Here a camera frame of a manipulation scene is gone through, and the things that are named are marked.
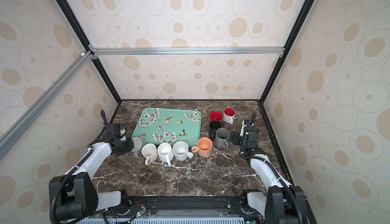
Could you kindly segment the dark grey mug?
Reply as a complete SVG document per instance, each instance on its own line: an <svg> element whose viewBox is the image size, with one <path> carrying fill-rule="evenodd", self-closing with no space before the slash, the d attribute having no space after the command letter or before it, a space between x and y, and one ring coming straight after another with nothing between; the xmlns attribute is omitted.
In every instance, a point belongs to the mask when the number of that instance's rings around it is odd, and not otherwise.
<svg viewBox="0 0 390 224"><path fill-rule="evenodd" d="M218 148L228 149L230 133L227 129L219 128L215 134L215 145Z"/></svg>

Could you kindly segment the light grey mug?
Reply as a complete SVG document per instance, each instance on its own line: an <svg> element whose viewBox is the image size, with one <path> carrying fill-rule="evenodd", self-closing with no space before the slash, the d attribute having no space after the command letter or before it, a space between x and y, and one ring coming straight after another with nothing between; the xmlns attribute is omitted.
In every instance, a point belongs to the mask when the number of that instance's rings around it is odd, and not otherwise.
<svg viewBox="0 0 390 224"><path fill-rule="evenodd" d="M142 157L142 148L145 145L144 141L139 137L132 138L134 148L132 149L132 152L134 153L135 158L139 159Z"/></svg>

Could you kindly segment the white mug back row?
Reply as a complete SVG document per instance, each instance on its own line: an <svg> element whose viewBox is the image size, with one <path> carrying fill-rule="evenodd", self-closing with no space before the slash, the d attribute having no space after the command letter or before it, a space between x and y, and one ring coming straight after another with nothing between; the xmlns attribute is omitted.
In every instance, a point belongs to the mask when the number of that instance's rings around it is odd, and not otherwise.
<svg viewBox="0 0 390 224"><path fill-rule="evenodd" d="M223 113L222 113L222 120L225 122L225 123L228 123L228 124L233 124L234 123L234 119L235 119L235 116L236 116L236 110L231 108L231 107L227 107L223 110Z"/></svg>

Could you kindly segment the pink mug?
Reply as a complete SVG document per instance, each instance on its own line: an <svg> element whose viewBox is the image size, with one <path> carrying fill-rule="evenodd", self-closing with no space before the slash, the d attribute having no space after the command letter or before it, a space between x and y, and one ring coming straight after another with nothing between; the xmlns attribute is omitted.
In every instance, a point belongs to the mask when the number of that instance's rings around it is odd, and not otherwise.
<svg viewBox="0 0 390 224"><path fill-rule="evenodd" d="M142 156L145 158L145 165L149 166L158 158L157 148L154 144L145 144L141 150Z"/></svg>

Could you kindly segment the red mug black handle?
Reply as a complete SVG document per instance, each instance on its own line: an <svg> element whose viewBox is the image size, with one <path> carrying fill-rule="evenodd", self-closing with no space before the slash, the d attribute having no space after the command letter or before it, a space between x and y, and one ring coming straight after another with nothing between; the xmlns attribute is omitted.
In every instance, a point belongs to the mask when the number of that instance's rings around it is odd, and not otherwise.
<svg viewBox="0 0 390 224"><path fill-rule="evenodd" d="M210 121L222 122L223 115L220 112L214 111L210 114Z"/></svg>

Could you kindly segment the cream orange mug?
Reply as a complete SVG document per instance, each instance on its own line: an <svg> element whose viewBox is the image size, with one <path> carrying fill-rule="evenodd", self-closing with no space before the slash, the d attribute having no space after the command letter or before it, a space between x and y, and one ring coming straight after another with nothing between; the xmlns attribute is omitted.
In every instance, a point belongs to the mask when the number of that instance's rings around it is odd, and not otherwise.
<svg viewBox="0 0 390 224"><path fill-rule="evenodd" d="M209 138L201 138L196 146L191 148L192 153L198 153L202 157L208 157L212 151L212 141Z"/></svg>

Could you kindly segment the white round mug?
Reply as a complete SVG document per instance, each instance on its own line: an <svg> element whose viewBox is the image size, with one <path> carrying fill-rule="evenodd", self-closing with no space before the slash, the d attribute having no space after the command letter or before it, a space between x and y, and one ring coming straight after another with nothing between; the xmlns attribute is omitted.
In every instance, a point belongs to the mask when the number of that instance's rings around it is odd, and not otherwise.
<svg viewBox="0 0 390 224"><path fill-rule="evenodd" d="M171 161L174 158L174 153L169 143L160 144L157 148L157 153L161 162L167 163L169 167L172 166Z"/></svg>

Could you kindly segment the cream speckled mug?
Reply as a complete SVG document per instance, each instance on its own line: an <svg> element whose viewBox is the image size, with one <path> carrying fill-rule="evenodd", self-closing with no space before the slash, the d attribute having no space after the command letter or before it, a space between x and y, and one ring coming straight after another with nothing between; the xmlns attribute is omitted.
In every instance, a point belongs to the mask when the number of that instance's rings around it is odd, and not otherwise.
<svg viewBox="0 0 390 224"><path fill-rule="evenodd" d="M189 151L189 146L183 141L176 142L173 145L174 157L178 161L185 161L186 159L192 159L194 154Z"/></svg>

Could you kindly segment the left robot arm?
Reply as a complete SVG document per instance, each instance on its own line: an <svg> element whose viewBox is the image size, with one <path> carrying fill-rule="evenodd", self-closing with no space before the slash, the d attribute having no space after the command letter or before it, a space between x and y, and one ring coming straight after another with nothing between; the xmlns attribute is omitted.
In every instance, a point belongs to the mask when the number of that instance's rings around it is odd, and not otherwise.
<svg viewBox="0 0 390 224"><path fill-rule="evenodd" d="M131 138L117 123L108 123L101 110L103 129L88 146L87 153L63 176L49 183L50 221L59 224L66 221L75 224L89 216L109 209L130 208L125 190L97 193L92 179L103 161L109 156L118 157L134 149Z"/></svg>

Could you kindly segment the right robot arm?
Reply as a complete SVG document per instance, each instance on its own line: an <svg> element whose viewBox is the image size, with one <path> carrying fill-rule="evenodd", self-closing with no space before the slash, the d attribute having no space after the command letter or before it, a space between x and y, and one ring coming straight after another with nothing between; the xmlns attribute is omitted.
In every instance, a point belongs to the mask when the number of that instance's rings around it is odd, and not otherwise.
<svg viewBox="0 0 390 224"><path fill-rule="evenodd" d="M242 210L244 213L257 211L261 224L307 224L306 197L299 186L291 184L272 165L269 157L258 146L258 129L255 126L257 113L242 123L240 133L232 133L231 139L240 146L239 156L255 170L267 194L257 190L244 190Z"/></svg>

